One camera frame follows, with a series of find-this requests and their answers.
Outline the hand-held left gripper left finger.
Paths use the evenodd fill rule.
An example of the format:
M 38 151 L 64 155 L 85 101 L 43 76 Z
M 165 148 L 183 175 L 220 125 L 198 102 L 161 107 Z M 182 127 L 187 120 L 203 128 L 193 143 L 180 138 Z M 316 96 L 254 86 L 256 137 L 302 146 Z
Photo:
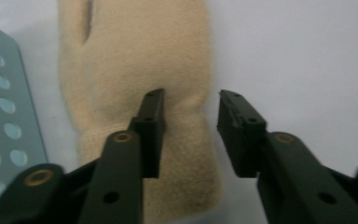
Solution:
M 138 114 L 131 119 L 129 129 L 140 137 L 143 178 L 158 178 L 163 135 L 165 90 L 148 92 L 140 105 Z

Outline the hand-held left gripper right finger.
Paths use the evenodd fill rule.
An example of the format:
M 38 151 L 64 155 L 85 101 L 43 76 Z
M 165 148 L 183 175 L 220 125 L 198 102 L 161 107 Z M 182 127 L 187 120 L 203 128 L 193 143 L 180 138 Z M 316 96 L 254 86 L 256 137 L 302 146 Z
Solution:
M 217 131 L 235 174 L 255 178 L 260 171 L 259 143 L 266 134 L 267 122 L 254 107 L 234 91 L 219 92 Z

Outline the beige fleece glove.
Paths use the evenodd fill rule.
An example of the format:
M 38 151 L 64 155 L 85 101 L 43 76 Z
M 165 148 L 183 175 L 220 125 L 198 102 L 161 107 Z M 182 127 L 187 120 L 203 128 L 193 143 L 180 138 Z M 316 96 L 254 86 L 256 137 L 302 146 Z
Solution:
M 203 107 L 211 84 L 205 0 L 57 0 L 62 94 L 81 163 L 165 91 L 160 175 L 145 181 L 145 224 L 206 212 L 222 197 Z

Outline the light blue perforated plastic basket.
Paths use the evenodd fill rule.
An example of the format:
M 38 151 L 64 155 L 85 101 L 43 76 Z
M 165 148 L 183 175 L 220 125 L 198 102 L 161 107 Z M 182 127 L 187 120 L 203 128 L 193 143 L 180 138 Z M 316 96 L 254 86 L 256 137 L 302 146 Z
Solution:
M 18 45 L 0 30 L 0 196 L 16 175 L 46 161 Z

